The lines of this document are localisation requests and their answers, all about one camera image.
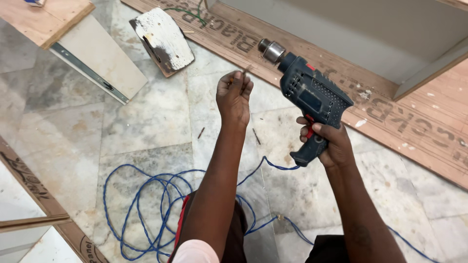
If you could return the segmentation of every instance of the power drill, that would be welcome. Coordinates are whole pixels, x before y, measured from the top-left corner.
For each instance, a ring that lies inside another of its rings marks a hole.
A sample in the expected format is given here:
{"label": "power drill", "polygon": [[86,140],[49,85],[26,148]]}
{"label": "power drill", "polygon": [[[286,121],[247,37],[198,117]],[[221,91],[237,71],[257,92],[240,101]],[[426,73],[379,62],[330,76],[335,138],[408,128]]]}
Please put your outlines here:
{"label": "power drill", "polygon": [[[275,41],[266,38],[258,44],[262,57],[278,65],[283,73],[279,85],[283,95],[301,109],[302,114],[311,124],[321,123],[340,128],[344,110],[354,105],[353,101],[338,86],[312,67],[307,61],[289,52]],[[328,141],[314,134],[309,127],[307,142],[297,152],[289,155],[297,165],[306,167],[310,161],[320,155],[328,146]]]}

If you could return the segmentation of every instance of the right hand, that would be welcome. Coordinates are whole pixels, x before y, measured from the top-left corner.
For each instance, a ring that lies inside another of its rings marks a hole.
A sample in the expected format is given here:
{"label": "right hand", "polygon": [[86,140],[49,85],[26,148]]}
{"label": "right hand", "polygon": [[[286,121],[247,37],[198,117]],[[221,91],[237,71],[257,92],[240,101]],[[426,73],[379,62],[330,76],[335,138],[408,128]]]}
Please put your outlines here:
{"label": "right hand", "polygon": [[[307,133],[310,126],[309,121],[304,117],[298,117],[296,122],[305,124],[300,130],[300,141],[307,142]],[[336,129],[329,125],[315,123],[312,129],[318,135],[329,141],[328,148],[319,155],[320,162],[325,168],[343,168],[349,165],[355,165],[354,154],[352,152],[351,141],[344,124],[340,124],[340,128]]]}

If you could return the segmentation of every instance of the drill chuck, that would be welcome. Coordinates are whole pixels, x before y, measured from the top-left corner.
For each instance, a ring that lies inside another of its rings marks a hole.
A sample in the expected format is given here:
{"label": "drill chuck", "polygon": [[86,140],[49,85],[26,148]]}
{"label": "drill chuck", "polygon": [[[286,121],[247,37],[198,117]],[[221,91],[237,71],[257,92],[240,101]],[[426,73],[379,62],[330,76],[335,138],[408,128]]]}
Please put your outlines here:
{"label": "drill chuck", "polygon": [[262,53],[262,57],[272,64],[281,62],[286,53],[286,49],[283,46],[266,38],[258,43],[258,50]]}

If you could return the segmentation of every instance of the red trigger button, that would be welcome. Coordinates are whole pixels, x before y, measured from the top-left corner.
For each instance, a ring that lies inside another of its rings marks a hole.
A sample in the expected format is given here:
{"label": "red trigger button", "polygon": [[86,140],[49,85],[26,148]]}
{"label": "red trigger button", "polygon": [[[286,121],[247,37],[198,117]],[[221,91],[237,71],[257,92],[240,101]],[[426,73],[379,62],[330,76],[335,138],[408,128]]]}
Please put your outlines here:
{"label": "red trigger button", "polygon": [[314,130],[312,130],[312,125],[314,125],[314,118],[312,118],[310,115],[306,114],[306,118],[309,120],[310,122],[310,126],[309,126],[309,132],[307,133],[306,137],[307,139],[310,139],[310,137],[312,137],[312,134],[314,133]]}

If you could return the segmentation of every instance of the twisted blue cable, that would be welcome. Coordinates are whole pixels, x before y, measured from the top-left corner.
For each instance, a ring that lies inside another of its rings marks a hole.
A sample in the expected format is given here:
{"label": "twisted blue cable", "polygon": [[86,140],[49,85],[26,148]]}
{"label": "twisted blue cable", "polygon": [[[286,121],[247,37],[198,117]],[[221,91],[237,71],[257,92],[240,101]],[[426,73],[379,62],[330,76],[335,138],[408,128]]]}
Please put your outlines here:
{"label": "twisted blue cable", "polygon": [[[274,165],[273,163],[271,163],[267,158],[266,156],[264,156],[262,158],[262,160],[260,161],[260,164],[257,166],[257,168],[255,168],[255,170],[253,172],[251,172],[249,175],[247,175],[244,180],[242,180],[240,183],[237,184],[237,186],[240,186],[242,185],[249,177],[251,177],[259,168],[260,166],[262,165],[263,163],[263,160],[265,160],[270,166],[273,166],[277,169],[280,169],[280,170],[296,170],[299,168],[299,166],[294,166],[294,167],[291,167],[291,168],[287,168],[287,167],[282,167],[282,166],[277,166],[277,165]],[[110,177],[118,170],[120,169],[121,167],[124,167],[124,166],[129,166],[129,167],[132,167],[134,169],[136,169],[137,171],[139,171],[140,173],[146,175],[149,177],[149,179],[140,187],[140,189],[137,191],[136,195],[135,195],[135,198],[133,198],[133,201],[132,203],[130,204],[130,207],[128,208],[128,212],[127,212],[127,215],[125,217],[125,220],[124,220],[124,224],[122,226],[122,231],[120,233],[120,236],[118,236],[118,234],[116,233],[116,231],[114,230],[114,227],[112,226],[111,222],[110,222],[110,219],[109,219],[109,212],[108,212],[108,209],[107,209],[107,203],[106,203],[106,193],[107,193],[107,184],[109,182],[109,179]],[[182,171],[180,173],[177,173],[177,174],[171,174],[171,173],[162,173],[162,174],[158,174],[158,175],[149,175],[147,173],[145,173],[144,171],[142,171],[141,169],[139,169],[138,167],[132,165],[132,164],[123,164],[123,165],[120,165],[119,167],[115,168],[110,174],[109,176],[107,177],[105,183],[104,183],[104,186],[103,186],[103,195],[102,195],[102,201],[103,201],[103,204],[104,204],[104,211],[105,211],[105,215],[106,215],[106,220],[107,220],[107,225],[109,226],[112,234],[115,236],[115,238],[120,242],[120,254],[122,255],[123,258],[125,258],[126,260],[128,261],[134,261],[134,260],[137,260],[139,258],[141,258],[144,254],[148,253],[148,252],[156,252],[156,258],[158,260],[158,263],[161,263],[160,259],[159,259],[159,256],[160,255],[164,255],[164,256],[170,256],[170,254],[167,254],[167,253],[164,253],[161,251],[161,249],[163,249],[164,247],[166,247],[167,245],[169,245],[170,243],[172,243],[176,238],[175,238],[175,235],[176,235],[176,232],[173,231],[172,229],[170,229],[168,226],[167,226],[167,220],[169,219],[169,214],[170,214],[170,211],[171,211],[171,208],[172,208],[172,205],[177,202],[178,200],[183,200],[186,195],[183,195],[178,187],[172,183],[172,179],[174,178],[179,178],[179,179],[182,179],[183,182],[188,185],[189,189],[190,189],[190,193],[193,192],[193,189],[192,189],[192,186],[190,185],[190,183],[185,180],[183,177],[181,177],[180,175],[183,175],[183,174],[186,174],[186,173],[189,173],[189,172],[195,172],[195,171],[199,171],[199,172],[206,172],[205,170],[200,170],[200,169],[192,169],[192,170],[187,170],[187,171]],[[140,196],[141,196],[141,191],[143,190],[143,188],[145,186],[147,186],[149,183],[153,182],[153,181],[156,181],[156,182],[159,182],[162,186],[163,186],[163,192],[161,194],[161,203],[159,205],[159,211],[160,211],[160,215],[161,215],[161,220],[162,220],[162,223],[161,223],[161,227],[159,229],[159,232],[158,232],[158,235],[155,237],[154,240],[151,240],[151,238],[149,237],[149,234],[148,234],[148,231],[146,229],[146,225],[143,221],[143,217],[141,215],[141,212],[140,212],[140,206],[139,206],[139,201],[140,201]],[[176,191],[177,191],[177,194],[179,195],[177,198],[175,198],[174,200],[171,200],[171,196],[169,194],[169,191],[168,191],[168,187],[169,186],[172,186]],[[167,196],[167,203],[168,203],[168,208],[165,210],[165,212],[163,211],[163,208],[162,208],[162,205],[163,205],[163,202],[164,202],[164,195]],[[239,201],[239,204],[242,206],[242,203],[246,203],[247,206],[249,207],[250,211],[252,212],[252,216],[253,216],[253,222],[252,222],[252,225],[250,226],[250,228],[247,230],[247,232],[245,233],[245,235],[248,235],[250,233],[253,233],[259,229],[262,229],[263,227],[265,227],[266,225],[268,225],[269,223],[273,222],[274,220],[276,219],[279,219],[278,216],[275,216],[273,218],[271,218],[268,222],[264,223],[263,225],[257,227],[257,228],[254,228],[255,227],[255,224],[256,224],[256,215],[255,215],[255,212],[252,208],[252,206],[250,205],[249,202],[247,202],[247,200],[245,200],[242,196],[240,195],[237,195],[236,194],[236,198],[237,200]],[[125,233],[125,229],[126,229],[126,225],[127,225],[127,220],[130,216],[130,212],[133,208],[133,205],[135,204],[135,201],[137,203],[136,207],[137,207],[137,213],[138,213],[138,218],[140,219],[140,223],[143,227],[143,230],[145,231],[145,236],[146,236],[146,239],[148,240],[148,248],[146,249],[139,249],[139,248],[135,248],[131,245],[129,245],[128,243],[126,243],[124,241],[124,233]],[[297,233],[297,235],[302,239],[304,240],[306,243],[310,244],[310,245],[314,245],[309,239],[307,239],[307,237],[301,232],[301,230],[299,229],[299,227],[294,224],[289,218],[287,217],[284,217],[284,219],[286,221],[288,221],[291,226],[294,228],[295,232]],[[429,258],[428,256],[426,256],[424,253],[422,253],[421,251],[419,251],[417,248],[415,248],[409,241],[407,241],[406,239],[404,239],[397,231],[395,231],[394,229],[392,229],[391,227],[387,226],[391,231],[393,231],[398,237],[400,237],[406,244],[408,244],[412,249],[414,249],[418,254],[420,254],[422,257],[432,261],[433,263],[439,263],[435,260],[432,260],[431,258]],[[164,244],[161,244],[161,237],[162,237],[162,233],[164,231],[164,229],[168,230],[169,232],[171,232],[173,235],[174,235],[174,238],[172,238],[169,242],[166,242]],[[124,253],[124,247],[127,247],[133,251],[136,251],[136,252],[141,252],[141,254],[139,254],[137,257],[133,257],[133,258],[130,258],[128,257],[125,253]]]}

